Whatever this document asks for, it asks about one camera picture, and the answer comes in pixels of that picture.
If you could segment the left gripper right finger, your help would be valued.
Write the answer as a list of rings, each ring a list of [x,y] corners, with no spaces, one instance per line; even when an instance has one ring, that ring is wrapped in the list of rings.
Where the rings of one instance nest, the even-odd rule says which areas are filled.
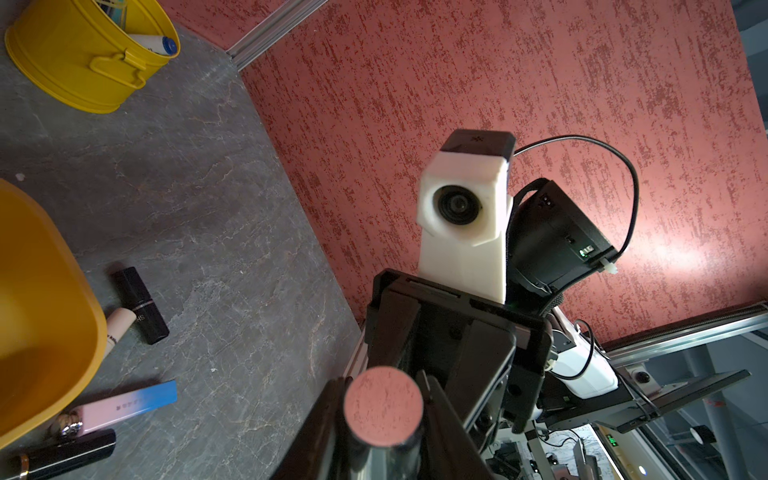
[[[418,479],[494,479],[437,379],[421,370],[416,382],[424,400]]]

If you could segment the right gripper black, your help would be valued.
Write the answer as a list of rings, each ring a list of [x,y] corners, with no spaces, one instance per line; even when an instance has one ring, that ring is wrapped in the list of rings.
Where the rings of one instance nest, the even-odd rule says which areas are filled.
[[[368,368],[437,379],[477,447],[500,420],[521,434],[534,416],[553,335],[544,319],[385,269],[367,307]]]

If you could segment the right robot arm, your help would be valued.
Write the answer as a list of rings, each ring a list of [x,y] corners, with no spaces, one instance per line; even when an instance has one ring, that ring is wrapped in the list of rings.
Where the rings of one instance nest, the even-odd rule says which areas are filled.
[[[531,420],[580,425],[630,398],[558,308],[569,287],[613,265],[615,248],[551,180],[510,205],[488,242],[425,233],[418,274],[382,271],[368,307],[370,365],[434,377],[480,447],[501,421],[517,433]]]

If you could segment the yellow storage tray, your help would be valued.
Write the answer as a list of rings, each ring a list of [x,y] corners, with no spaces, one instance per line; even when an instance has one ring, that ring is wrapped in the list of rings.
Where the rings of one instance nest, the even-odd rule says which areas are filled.
[[[69,405],[98,370],[106,320],[44,209],[1,183],[1,445]]]

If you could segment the pink blue gradient lipstick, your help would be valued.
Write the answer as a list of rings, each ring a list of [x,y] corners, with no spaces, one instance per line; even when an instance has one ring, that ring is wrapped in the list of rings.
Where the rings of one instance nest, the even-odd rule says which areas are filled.
[[[54,418],[48,431],[57,439],[78,438],[171,405],[177,399],[176,381],[167,381],[65,411]]]

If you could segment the silver cap lip gloss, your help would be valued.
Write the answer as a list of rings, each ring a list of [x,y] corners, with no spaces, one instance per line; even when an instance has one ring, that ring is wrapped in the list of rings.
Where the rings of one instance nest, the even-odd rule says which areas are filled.
[[[415,380],[394,367],[358,375],[347,389],[350,479],[415,479],[420,469],[424,400]]]

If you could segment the black round lipstick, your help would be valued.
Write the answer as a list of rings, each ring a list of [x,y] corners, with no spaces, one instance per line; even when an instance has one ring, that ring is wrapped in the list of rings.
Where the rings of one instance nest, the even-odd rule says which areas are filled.
[[[167,338],[170,330],[135,267],[111,274],[124,308],[136,315],[135,323],[147,344],[153,345]]]

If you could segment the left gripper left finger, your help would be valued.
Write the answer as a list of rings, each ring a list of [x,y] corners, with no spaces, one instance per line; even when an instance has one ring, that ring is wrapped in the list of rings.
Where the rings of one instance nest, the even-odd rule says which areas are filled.
[[[271,479],[348,479],[343,401],[351,377],[329,380]]]

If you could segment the pale pink lip gloss tube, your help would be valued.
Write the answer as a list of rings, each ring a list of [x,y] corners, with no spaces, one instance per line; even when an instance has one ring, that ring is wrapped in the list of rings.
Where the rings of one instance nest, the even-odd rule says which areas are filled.
[[[122,339],[126,332],[137,320],[137,314],[127,308],[116,308],[107,318],[106,346],[103,359],[105,359]]]

